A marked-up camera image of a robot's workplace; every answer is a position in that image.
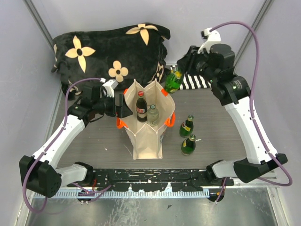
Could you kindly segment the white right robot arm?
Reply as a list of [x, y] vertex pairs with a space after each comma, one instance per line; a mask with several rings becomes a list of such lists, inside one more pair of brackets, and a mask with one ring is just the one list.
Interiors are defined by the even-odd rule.
[[250, 107], [251, 89], [245, 78], [235, 74], [234, 60], [235, 53], [229, 45], [214, 44], [202, 51], [190, 46], [177, 61], [185, 74], [199, 74], [211, 84], [212, 93], [234, 121], [246, 150], [244, 159], [219, 160], [207, 166], [206, 179], [213, 186], [224, 177], [249, 183], [288, 162], [287, 156], [273, 147], [256, 119], [256, 110]]

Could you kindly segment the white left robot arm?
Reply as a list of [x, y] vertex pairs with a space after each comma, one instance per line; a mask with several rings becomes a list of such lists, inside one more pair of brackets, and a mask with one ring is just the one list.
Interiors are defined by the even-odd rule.
[[76, 162], [65, 168], [57, 165], [76, 136], [89, 123], [95, 122], [97, 114], [103, 117], [125, 118], [133, 114], [124, 100], [119, 96], [119, 105], [115, 103], [114, 89], [118, 83], [109, 80], [103, 85], [85, 85], [82, 95], [71, 105], [66, 106], [60, 127], [49, 140], [32, 156], [23, 156], [19, 162], [22, 186], [47, 198], [53, 197], [62, 186], [79, 182], [90, 186], [94, 182], [93, 167]]

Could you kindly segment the beige canvas bag orange handles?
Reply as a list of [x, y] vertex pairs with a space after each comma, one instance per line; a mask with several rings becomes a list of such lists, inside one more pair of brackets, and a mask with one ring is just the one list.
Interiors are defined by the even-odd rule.
[[[149, 125], [137, 119], [136, 101], [138, 92], [144, 93], [147, 105], [154, 104], [159, 112], [158, 124]], [[124, 100], [130, 110], [131, 116], [117, 118], [118, 129], [124, 128], [133, 146], [133, 159], [162, 159], [162, 140], [166, 129], [174, 126], [175, 103], [170, 94], [157, 82], [153, 81], [142, 87], [137, 81], [124, 91]]]

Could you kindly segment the cola bottle red cap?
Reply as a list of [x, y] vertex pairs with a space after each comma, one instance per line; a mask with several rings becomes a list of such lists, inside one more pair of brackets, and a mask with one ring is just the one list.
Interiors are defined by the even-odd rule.
[[136, 112], [137, 112], [137, 119], [139, 122], [146, 122], [147, 121], [147, 102], [144, 99], [144, 92], [139, 91], [138, 99], [136, 101]]

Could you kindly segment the clear glass bottle green cap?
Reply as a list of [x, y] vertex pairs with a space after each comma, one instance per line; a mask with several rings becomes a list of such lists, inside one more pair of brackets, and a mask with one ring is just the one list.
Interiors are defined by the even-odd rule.
[[159, 111], [156, 108], [156, 105], [150, 105], [149, 109], [147, 110], [147, 123], [154, 127], [158, 124], [159, 120]]

